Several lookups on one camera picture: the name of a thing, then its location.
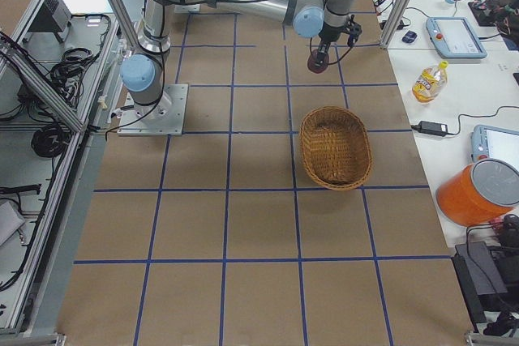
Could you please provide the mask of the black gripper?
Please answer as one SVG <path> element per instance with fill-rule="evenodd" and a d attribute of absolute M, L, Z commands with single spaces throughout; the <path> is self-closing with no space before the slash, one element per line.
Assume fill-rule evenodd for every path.
<path fill-rule="evenodd" d="M 318 66 L 327 66 L 329 64 L 329 47 L 330 44 L 336 42 L 343 33 L 343 27 L 334 27 L 325 23 L 319 33 L 320 44 L 316 54 L 316 64 Z"/>

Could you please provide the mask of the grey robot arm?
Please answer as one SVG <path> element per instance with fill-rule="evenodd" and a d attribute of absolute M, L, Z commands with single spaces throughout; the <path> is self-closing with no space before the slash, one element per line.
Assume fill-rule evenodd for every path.
<path fill-rule="evenodd" d="M 144 124 L 162 127 L 172 113 L 173 101 L 165 90 L 165 60 L 170 49 L 171 18 L 176 6 L 205 4 L 213 9 L 275 19 L 292 27 L 301 37 L 320 38 L 310 52 L 307 67 L 319 74 L 330 65 L 328 50 L 341 34 L 354 47 L 362 33 L 350 8 L 354 0 L 145 0 L 143 18 L 136 33 L 136 57 L 123 63 L 122 81 Z"/>

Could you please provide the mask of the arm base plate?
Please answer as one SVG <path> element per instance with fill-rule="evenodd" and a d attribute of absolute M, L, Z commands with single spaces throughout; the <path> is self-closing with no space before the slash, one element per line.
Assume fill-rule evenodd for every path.
<path fill-rule="evenodd" d="M 186 112 L 187 84 L 166 84 L 159 105 L 143 120 L 139 117 L 140 106 L 124 110 L 120 118 L 121 136 L 181 135 Z"/>

